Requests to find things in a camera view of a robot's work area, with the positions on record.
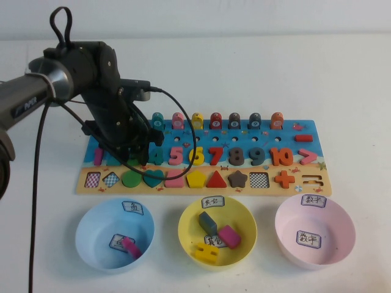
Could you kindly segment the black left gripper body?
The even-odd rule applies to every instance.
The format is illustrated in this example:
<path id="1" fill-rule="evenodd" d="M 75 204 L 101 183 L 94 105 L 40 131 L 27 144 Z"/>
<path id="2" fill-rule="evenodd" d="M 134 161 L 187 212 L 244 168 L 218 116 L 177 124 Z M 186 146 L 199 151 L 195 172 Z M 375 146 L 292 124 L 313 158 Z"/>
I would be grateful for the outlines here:
<path id="1" fill-rule="evenodd" d="M 140 89 L 121 87 L 117 93 L 105 89 L 90 89 L 82 93 L 97 125 L 98 135 L 114 152 L 117 147 L 128 147 L 131 153 L 139 156 L 140 145 L 149 142 L 160 147 L 163 144 L 163 132 L 153 129 L 133 103 L 140 92 Z"/>

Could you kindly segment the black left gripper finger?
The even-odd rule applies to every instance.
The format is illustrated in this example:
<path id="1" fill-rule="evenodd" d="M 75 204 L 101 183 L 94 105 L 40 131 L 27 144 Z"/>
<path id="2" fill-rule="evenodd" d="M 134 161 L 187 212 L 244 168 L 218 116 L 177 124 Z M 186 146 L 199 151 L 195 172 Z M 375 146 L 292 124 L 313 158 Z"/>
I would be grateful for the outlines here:
<path id="1" fill-rule="evenodd" d="M 120 161 L 128 163 L 129 160 L 131 160 L 132 154 L 131 149 L 127 146 L 119 146 L 115 149 L 116 155 L 119 157 Z"/>
<path id="2" fill-rule="evenodd" d="M 149 160 L 149 146 L 150 143 L 145 143 L 140 145 L 140 150 L 139 150 L 139 163 L 140 164 L 146 164 Z"/>

